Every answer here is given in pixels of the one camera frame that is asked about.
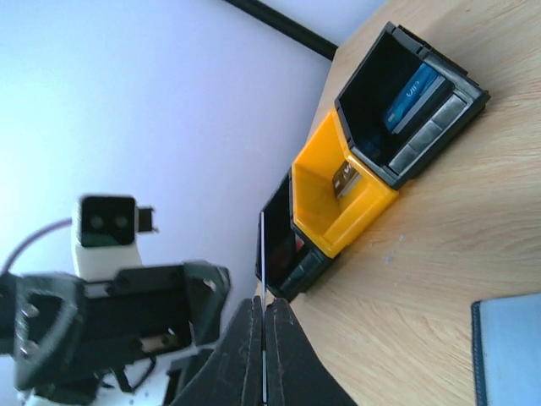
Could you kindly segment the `navy blue card holder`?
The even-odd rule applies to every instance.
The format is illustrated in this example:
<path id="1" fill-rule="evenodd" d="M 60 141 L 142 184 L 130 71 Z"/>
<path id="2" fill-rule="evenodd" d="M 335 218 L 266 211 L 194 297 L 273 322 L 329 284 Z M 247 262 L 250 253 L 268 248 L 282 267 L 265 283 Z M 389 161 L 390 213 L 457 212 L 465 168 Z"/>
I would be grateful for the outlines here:
<path id="1" fill-rule="evenodd" d="M 540 294 L 471 305 L 477 405 L 540 404 Z"/>

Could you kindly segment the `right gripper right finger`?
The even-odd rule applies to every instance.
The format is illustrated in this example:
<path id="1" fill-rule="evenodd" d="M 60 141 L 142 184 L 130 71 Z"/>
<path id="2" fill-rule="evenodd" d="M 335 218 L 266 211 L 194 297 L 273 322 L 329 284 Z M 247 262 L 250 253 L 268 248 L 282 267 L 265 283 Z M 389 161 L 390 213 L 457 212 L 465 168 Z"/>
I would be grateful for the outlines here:
<path id="1" fill-rule="evenodd" d="M 265 311 L 265 344 L 269 405 L 355 404 L 322 364 L 285 299 Z"/>

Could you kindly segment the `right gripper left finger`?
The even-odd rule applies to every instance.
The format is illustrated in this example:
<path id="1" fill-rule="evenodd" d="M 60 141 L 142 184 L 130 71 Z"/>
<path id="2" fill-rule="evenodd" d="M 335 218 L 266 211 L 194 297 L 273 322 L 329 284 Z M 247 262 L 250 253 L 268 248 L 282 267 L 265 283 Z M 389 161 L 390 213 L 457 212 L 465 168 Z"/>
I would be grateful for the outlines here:
<path id="1" fill-rule="evenodd" d="M 172 403 L 261 405 L 262 323 L 261 297 L 243 300 L 208 360 Z"/>

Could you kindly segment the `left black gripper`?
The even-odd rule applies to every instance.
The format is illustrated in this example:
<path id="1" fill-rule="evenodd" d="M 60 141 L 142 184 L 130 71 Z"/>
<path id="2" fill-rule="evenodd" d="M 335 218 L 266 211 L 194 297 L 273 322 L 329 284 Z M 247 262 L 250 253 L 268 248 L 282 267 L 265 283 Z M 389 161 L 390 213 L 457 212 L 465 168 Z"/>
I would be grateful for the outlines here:
<path id="1" fill-rule="evenodd" d="M 87 282 L 52 272 L 1 276 L 1 353 L 20 391 L 49 389 L 142 359 L 212 343 L 230 289 L 229 271 L 206 261 L 119 270 Z"/>

